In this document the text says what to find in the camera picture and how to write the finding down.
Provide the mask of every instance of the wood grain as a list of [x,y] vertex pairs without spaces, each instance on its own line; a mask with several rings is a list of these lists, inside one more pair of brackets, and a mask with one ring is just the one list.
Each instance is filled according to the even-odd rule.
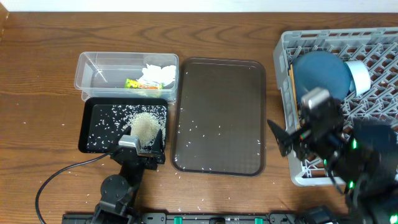
[[[397,14],[12,13],[0,45],[0,223],[38,223],[34,199],[42,182],[62,167],[97,156],[77,149],[84,102],[73,81],[80,53],[165,52],[177,54],[180,63],[189,57],[256,60],[267,70],[266,116],[283,126],[272,59],[283,31],[398,26],[396,18]],[[170,105],[170,129],[174,111]],[[175,174],[167,161],[158,172],[145,172],[137,204],[170,213],[180,208],[183,213],[260,214],[320,204],[346,212],[343,197],[333,187],[292,183],[287,159],[281,158],[266,130],[267,164],[260,176]],[[166,154],[169,159],[170,141]],[[45,220],[60,223],[64,213],[92,212],[102,181],[119,169],[103,159],[53,179],[40,200]]]
[[7,9],[0,3],[0,41],[2,36],[2,29],[7,21],[8,14],[9,13]]

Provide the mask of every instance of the black tray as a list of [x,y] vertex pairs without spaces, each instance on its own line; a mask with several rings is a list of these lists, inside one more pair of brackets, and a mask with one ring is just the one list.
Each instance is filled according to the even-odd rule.
[[173,166],[185,172],[260,174],[266,164],[265,86],[265,70],[258,62],[186,60],[176,109]]
[[[119,109],[121,111],[114,114],[112,111],[113,105],[120,105],[121,107]],[[120,121],[118,125],[98,126],[99,120],[105,119],[106,122],[104,123],[113,123],[114,121],[112,118],[115,118],[115,120],[119,121],[119,119],[125,117],[125,114],[128,114],[129,111],[131,112],[131,110],[125,110],[122,112],[123,108],[125,108],[126,106],[137,105],[160,106],[159,111],[161,111],[161,108],[163,108],[163,106],[165,107],[166,131],[165,133],[163,133],[163,135],[165,136],[165,138],[167,138],[167,126],[169,119],[167,117],[168,107],[165,100],[158,98],[90,98],[86,101],[85,109],[83,112],[83,120],[81,122],[78,144],[79,150],[84,153],[107,152],[107,146],[112,140],[116,139],[118,135],[122,134],[123,131],[121,127],[127,124],[127,121]],[[89,136],[95,139],[100,137],[99,139],[101,140],[101,142],[104,141],[104,143],[100,144],[100,142],[96,142],[98,146],[89,145],[88,148]]]

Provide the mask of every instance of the brown tray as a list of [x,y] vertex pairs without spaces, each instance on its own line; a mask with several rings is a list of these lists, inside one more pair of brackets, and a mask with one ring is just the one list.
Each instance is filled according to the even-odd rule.
[[171,161],[185,172],[255,176],[265,168],[264,67],[253,61],[185,61]]

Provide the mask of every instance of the gray dish rack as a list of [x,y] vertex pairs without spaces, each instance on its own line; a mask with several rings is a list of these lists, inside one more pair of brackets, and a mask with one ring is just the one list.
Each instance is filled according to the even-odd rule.
[[[345,132],[352,129],[354,118],[387,121],[398,132],[398,27],[284,32],[274,50],[274,65],[288,132],[295,131],[299,121],[288,68],[297,57],[314,50],[331,52],[343,61],[361,60],[370,71],[371,89],[361,96],[351,93],[341,105]],[[302,162],[294,152],[288,159],[295,185],[331,185],[321,159]],[[338,177],[336,181],[344,184]]]

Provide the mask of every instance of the plastic container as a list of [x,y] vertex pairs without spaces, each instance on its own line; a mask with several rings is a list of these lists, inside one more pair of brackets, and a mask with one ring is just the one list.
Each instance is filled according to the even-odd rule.
[[[333,53],[344,62],[360,60],[369,70],[371,89],[359,96],[355,91],[350,93],[341,105],[345,130],[353,128],[355,118],[387,121],[398,130],[398,27],[389,27],[298,30],[282,34],[274,50],[274,65],[288,132],[294,131],[298,123],[288,67],[297,57],[316,50]],[[331,185],[321,159],[302,162],[294,153],[290,153],[288,159],[295,185]],[[339,177],[335,180],[338,184],[344,183]]]
[[[175,81],[161,90],[128,89],[127,78],[138,79],[148,65],[165,67],[175,65]],[[178,56],[175,54],[129,52],[83,52],[78,61],[75,88],[81,98],[162,98],[174,103],[178,89]]]

